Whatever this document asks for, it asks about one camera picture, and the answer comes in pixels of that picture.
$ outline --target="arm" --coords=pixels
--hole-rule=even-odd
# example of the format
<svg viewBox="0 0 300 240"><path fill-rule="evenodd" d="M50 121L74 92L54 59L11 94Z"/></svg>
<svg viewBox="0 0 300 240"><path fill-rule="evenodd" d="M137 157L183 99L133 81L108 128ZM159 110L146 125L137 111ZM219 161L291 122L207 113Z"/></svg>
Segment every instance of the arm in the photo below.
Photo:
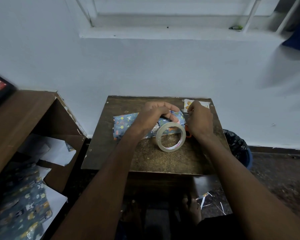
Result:
<svg viewBox="0 0 300 240"><path fill-rule="evenodd" d="M195 101L188 111L189 130L209 155L248 239L300 239L300 218L224 148L213 134L210 110Z"/></svg>
<svg viewBox="0 0 300 240"><path fill-rule="evenodd" d="M161 115L178 121L169 109L179 111L176 106L165 102L145 104L52 239L114 239L136 145L155 126Z"/></svg>

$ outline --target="clear adhesive tape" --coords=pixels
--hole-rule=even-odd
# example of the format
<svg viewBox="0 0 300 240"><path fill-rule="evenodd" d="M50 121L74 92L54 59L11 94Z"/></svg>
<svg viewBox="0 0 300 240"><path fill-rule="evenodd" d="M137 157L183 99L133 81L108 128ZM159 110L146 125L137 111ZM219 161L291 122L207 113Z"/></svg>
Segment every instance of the clear adhesive tape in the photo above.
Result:
<svg viewBox="0 0 300 240"><path fill-rule="evenodd" d="M180 138L180 141L178 141L178 143L176 145L173 145L171 147L165 147L161 144L161 136L164 133L164 131L166 129L168 129L169 127L178 127L181 130L181 138ZM173 151L179 149L185 142L185 139L186 139L186 131L185 131L184 127L176 122L168 122L168 123L164 124L163 126L160 127L160 129L157 131L157 134L155 136L155 141L157 142L157 145L164 152L173 152Z"/></svg>

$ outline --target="white wall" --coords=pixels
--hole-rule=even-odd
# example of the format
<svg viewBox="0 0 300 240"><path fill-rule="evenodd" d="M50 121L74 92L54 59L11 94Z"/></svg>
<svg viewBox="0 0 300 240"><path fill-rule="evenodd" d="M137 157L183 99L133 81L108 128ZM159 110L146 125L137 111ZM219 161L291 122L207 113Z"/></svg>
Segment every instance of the white wall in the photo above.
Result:
<svg viewBox="0 0 300 240"><path fill-rule="evenodd" d="M64 0L0 0L0 75L57 89L88 135L108 95L210 97L249 145L300 148L300 52L279 44L80 39Z"/></svg>

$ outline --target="wrapped gift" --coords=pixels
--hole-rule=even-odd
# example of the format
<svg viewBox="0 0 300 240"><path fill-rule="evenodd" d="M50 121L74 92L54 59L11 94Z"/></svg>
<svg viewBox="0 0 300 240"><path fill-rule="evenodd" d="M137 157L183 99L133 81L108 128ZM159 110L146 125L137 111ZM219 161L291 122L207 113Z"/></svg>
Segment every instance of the wrapped gift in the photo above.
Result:
<svg viewBox="0 0 300 240"><path fill-rule="evenodd" d="M183 113L181 111L179 111L179 112L170 111L170 112L179 119L178 123L184 127L185 126L185 118L183 116ZM115 140L118 140L118 139L120 140L122 138L122 136L124 135L126 130L132 125L132 123L134 122L134 120L136 119L138 114L139 113L130 113L130 114L113 117L113 123L114 123L113 138ZM168 122L171 122L171 120L169 120L165 117L160 117L157 124L153 127L153 129L148 134L145 135L144 139L155 137L159 128ZM172 135L172 134L177 134L177 133L181 133L181 130L179 128L172 127L172 128L166 129L165 132L163 133L163 135Z"/></svg>

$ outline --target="table top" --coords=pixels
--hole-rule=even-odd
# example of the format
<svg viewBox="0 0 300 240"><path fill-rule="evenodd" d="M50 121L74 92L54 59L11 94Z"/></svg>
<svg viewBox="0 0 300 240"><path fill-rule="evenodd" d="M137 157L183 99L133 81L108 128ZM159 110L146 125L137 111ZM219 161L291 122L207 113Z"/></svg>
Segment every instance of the table top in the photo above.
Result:
<svg viewBox="0 0 300 240"><path fill-rule="evenodd" d="M143 105L149 101L166 101L183 109L183 99L185 98L108 96L81 168L99 170L116 147L118 141L114 140L112 129L114 116L140 112ZM210 102L214 134L220 139L224 147L230 150L212 100L210 98L189 97L187 99ZM161 142L171 146L171 143L178 141L178 138L180 138L180 134L167 135L161 138ZM130 171L191 175L214 173L211 164L194 137L186 138L180 149L169 153L162 151L156 145L154 138L141 140L136 147Z"/></svg>

